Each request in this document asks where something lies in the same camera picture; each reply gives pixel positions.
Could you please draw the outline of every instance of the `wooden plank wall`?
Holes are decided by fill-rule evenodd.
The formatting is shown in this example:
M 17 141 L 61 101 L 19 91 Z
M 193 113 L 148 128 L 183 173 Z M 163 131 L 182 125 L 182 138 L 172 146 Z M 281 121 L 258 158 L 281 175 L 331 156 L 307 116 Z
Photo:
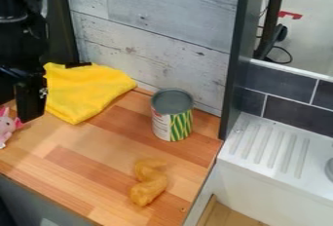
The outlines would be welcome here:
M 176 87 L 220 115 L 237 0 L 69 0 L 84 60 Z

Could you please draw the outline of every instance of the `wooden table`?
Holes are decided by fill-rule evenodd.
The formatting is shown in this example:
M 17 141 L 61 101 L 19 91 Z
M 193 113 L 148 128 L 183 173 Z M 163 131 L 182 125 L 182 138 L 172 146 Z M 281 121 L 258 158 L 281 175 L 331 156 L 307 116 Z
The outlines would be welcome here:
M 0 151 L 0 171 L 92 222 L 112 226 L 181 225 L 221 146 L 219 118 L 194 112 L 194 132 L 179 142 L 151 131 L 150 95 L 136 89 L 78 126 L 46 113 Z M 129 188 L 138 159 L 168 162 L 167 190 L 148 207 Z

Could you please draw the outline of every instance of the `yellow cloth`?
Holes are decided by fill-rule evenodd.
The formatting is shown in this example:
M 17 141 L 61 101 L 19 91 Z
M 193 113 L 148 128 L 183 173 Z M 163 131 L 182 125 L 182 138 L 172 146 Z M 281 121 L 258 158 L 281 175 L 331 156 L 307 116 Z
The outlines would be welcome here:
M 135 82 L 120 70 L 92 64 L 65 68 L 47 63 L 49 95 L 46 110 L 78 124 L 102 111 L 115 97 L 135 88 Z

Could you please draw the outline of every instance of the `pink stuffed animal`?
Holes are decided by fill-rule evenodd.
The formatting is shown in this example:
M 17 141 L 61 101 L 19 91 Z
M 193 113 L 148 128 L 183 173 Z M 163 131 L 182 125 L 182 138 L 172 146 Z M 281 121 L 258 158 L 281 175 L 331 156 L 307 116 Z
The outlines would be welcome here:
M 23 126 L 23 123 L 18 117 L 14 120 L 9 116 L 9 108 L 2 107 L 0 109 L 0 149 L 6 147 L 6 141 L 12 136 L 16 129 Z

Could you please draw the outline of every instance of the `tin can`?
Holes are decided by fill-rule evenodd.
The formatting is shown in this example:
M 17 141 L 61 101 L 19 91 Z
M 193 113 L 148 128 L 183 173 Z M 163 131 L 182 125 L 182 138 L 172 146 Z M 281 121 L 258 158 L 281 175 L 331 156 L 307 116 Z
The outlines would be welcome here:
M 153 132 L 166 141 L 189 136 L 193 125 L 192 96 L 183 90 L 164 89 L 152 97 Z

